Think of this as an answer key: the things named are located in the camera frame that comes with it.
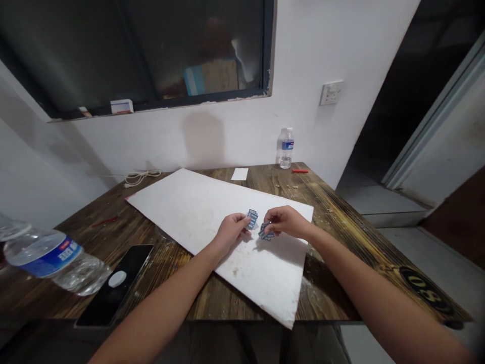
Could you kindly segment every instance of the wall socket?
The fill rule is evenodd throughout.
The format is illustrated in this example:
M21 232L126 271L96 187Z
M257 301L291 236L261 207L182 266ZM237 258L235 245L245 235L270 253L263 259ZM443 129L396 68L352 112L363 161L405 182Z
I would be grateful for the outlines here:
M320 105L336 104L340 99L343 86L344 86L343 81L336 81L332 83L326 83L325 85L323 85Z

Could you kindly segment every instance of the left hand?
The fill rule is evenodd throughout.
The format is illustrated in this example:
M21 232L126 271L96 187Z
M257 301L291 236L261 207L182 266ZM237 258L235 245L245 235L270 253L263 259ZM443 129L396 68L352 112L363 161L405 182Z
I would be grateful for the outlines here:
M250 217L239 212L226 216L212 242L226 255L231 246L242 239L242 234L251 236L251 233L246 229L250 222Z

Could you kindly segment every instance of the small white paper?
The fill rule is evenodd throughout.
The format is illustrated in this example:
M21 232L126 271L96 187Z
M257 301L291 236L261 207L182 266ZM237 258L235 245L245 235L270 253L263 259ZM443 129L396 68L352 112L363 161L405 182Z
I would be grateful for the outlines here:
M234 173L232 174L231 180L246 180L248 176L248 169L247 168L236 168Z

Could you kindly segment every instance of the white wall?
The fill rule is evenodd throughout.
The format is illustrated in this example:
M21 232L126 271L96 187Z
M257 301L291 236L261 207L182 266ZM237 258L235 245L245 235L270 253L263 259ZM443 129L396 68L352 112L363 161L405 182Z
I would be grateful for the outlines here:
M270 98L52 124L10 99L0 117L89 199L115 183L96 175L274 163L286 126L294 160L335 188L418 4L280 0ZM338 79L340 102L319 107L323 84Z
M434 208L485 165L485 67L400 187Z
M1 212L52 228L85 201L0 119Z

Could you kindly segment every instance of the wood grain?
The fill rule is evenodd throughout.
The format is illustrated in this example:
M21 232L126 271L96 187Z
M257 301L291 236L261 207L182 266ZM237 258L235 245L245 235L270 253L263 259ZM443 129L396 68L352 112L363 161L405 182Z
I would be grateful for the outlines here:
M309 169L305 163L292 168ZM471 317L450 297L439 290L453 307L446 315L421 300L404 282L399 267L410 267L424 274L387 241L370 223L341 199L312 170L306 174L282 170L276 165L249 167L246 181L231 181L234 168L197 171L212 178L254 190L282 196L314 206L314 223L328 231L369 266L406 292L423 309L440 321L471 321ZM146 178L139 186L126 189L123 184L75 213L57 226L112 268L126 250L136 244L154 244L150 261L119 311L125 317L153 289L186 264L191 255L177 243L164 239L156 227L125 198L168 176ZM115 215L119 218L105 225L90 227ZM30 278L17 268L0 271L0 319L76 319L92 297L77 297L48 280ZM239 291L212 274L194 302L188 320L272 320ZM360 321L353 304L333 277L319 254L309 246L304 266L297 321Z

